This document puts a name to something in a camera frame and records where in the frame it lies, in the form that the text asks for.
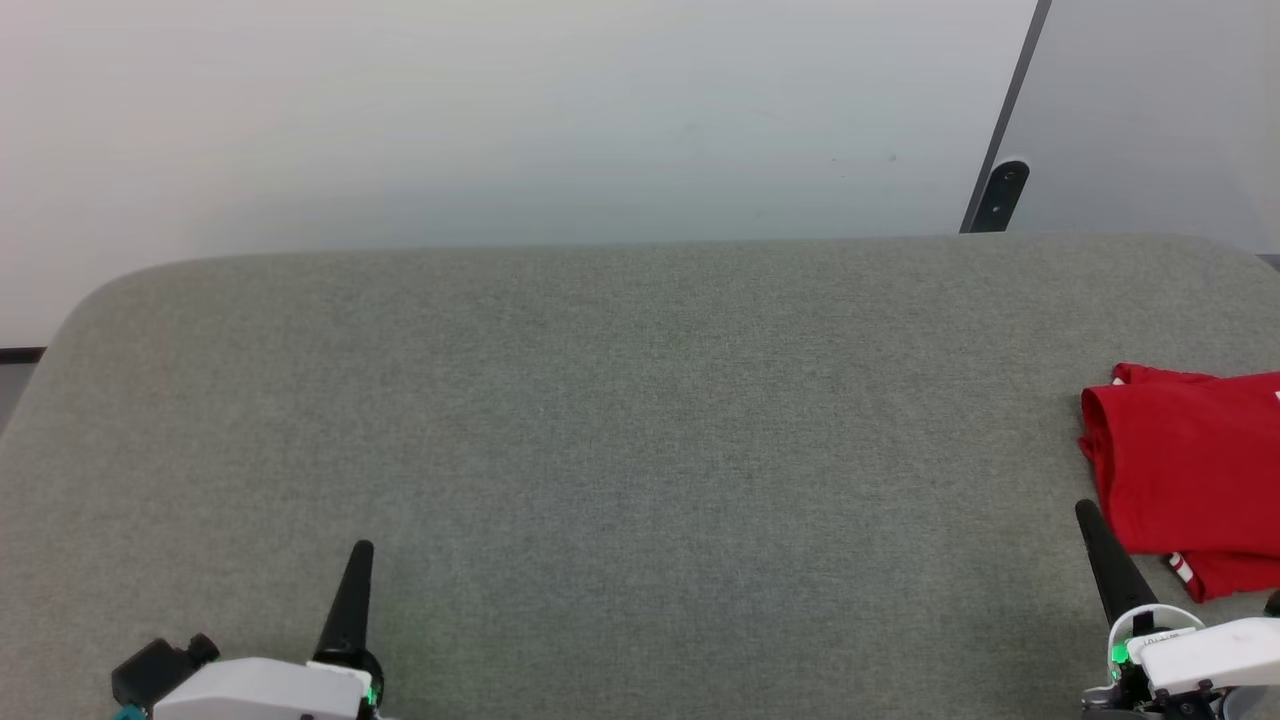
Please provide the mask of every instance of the black wall mount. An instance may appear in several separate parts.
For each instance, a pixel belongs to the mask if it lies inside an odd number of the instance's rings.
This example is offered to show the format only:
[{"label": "black wall mount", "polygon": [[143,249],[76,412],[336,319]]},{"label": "black wall mount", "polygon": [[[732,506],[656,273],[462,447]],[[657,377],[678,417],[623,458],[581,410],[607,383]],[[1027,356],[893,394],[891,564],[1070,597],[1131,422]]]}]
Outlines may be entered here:
[{"label": "black wall mount", "polygon": [[1010,218],[1014,217],[1018,199],[1023,195],[1028,176],[1030,168],[1021,160],[1002,163],[992,170],[969,232],[1005,232]]}]

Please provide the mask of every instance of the gray fabric surface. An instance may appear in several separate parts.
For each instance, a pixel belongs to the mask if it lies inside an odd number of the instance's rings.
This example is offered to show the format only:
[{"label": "gray fabric surface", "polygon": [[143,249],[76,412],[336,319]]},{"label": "gray fabric surface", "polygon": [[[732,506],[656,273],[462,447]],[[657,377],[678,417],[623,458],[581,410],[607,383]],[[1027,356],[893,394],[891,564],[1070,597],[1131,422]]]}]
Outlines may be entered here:
[{"label": "gray fabric surface", "polygon": [[5,714],[109,716],[157,635],[302,660],[369,537],[397,717],[1075,717],[1107,630],[1080,388],[1275,370],[1277,328],[1275,270],[1188,238],[133,275],[0,438]]}]

